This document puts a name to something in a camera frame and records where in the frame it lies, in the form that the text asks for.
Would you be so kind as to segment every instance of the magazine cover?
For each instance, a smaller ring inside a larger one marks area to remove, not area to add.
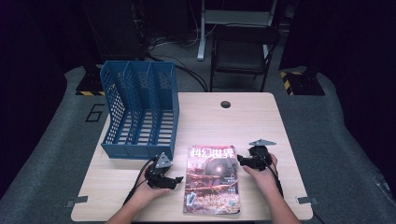
[[[239,213],[236,152],[233,146],[190,146],[184,213]]]

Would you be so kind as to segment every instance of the chair leg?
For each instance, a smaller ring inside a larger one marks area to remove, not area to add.
[[[262,86],[260,87],[260,91],[264,91],[265,79],[267,79],[267,74],[262,76]]]
[[[212,92],[213,88],[213,76],[215,75],[215,71],[213,67],[210,68],[210,83],[209,83],[209,92]]]

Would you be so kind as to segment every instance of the black chair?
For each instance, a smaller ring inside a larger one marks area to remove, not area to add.
[[[213,89],[215,73],[263,75],[260,91],[264,90],[265,79],[272,55],[279,42],[279,31],[271,26],[225,24],[213,34],[210,69],[210,89]]]

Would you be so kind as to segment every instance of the chair backrest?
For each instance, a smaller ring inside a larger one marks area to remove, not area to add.
[[[216,28],[214,40],[276,45],[279,31],[271,26],[224,24]]]

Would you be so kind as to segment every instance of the forearm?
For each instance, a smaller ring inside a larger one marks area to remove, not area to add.
[[[131,223],[136,216],[148,203],[142,201],[139,197],[132,197],[116,214],[114,214],[107,222],[112,223]]]
[[[301,221],[291,211],[289,205],[282,198],[277,190],[264,194],[268,202],[273,223],[301,223]]]

